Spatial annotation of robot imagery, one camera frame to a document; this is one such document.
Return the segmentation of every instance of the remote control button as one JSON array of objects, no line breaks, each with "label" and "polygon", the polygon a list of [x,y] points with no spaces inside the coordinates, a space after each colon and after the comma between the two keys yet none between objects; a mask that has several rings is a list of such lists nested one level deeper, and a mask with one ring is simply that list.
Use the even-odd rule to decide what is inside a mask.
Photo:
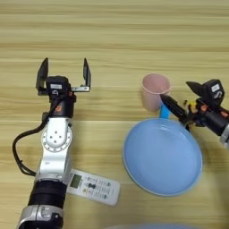
[{"label": "remote control button", "polygon": [[92,184],[92,183],[89,184],[89,188],[92,188],[92,189],[95,189],[96,186],[97,186],[96,184]]}]

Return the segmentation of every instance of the pink cup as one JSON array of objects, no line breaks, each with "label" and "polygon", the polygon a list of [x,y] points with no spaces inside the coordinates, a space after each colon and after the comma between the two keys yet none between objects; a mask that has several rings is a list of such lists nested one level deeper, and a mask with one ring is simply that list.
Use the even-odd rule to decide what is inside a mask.
[{"label": "pink cup", "polygon": [[169,94],[170,92],[171,84],[169,80],[164,75],[153,73],[144,77],[142,85],[144,107],[148,111],[157,111],[162,105],[160,95]]}]

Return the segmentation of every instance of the table surface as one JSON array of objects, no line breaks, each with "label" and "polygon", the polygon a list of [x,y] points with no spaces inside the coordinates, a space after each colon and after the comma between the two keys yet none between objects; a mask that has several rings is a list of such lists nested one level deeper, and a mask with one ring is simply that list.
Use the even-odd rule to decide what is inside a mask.
[{"label": "table surface", "polygon": [[[92,72],[92,91],[74,108],[74,168],[122,185],[112,208],[68,195],[64,228],[176,223],[200,228],[229,227],[229,155],[207,129],[193,128],[204,157],[193,190],[161,198],[138,187],[122,160],[125,136],[137,122],[157,116],[141,104],[142,78],[169,77],[179,102],[195,99],[186,81],[218,78],[229,91],[229,1],[226,0],[2,0],[0,3],[0,227],[15,228],[27,205],[33,178],[17,168],[13,139],[38,126],[49,108],[35,90],[37,70],[50,58],[50,75],[80,85],[83,58]],[[40,134],[23,139],[20,157],[36,170]]]}]

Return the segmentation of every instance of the light blue plate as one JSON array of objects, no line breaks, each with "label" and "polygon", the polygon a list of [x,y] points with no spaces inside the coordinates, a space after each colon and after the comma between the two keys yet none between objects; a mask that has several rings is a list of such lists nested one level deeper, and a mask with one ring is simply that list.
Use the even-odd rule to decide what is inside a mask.
[{"label": "light blue plate", "polygon": [[202,171],[202,155],[178,122],[148,119],[135,125],[123,147],[131,178],[144,190],[175,196],[191,189]]}]

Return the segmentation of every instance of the remote control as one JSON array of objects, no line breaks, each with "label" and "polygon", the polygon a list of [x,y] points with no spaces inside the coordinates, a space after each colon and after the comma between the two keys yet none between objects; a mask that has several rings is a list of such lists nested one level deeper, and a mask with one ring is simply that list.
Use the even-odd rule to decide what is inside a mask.
[{"label": "remote control", "polygon": [[72,169],[67,192],[114,206],[117,203],[120,188],[119,182]]}]

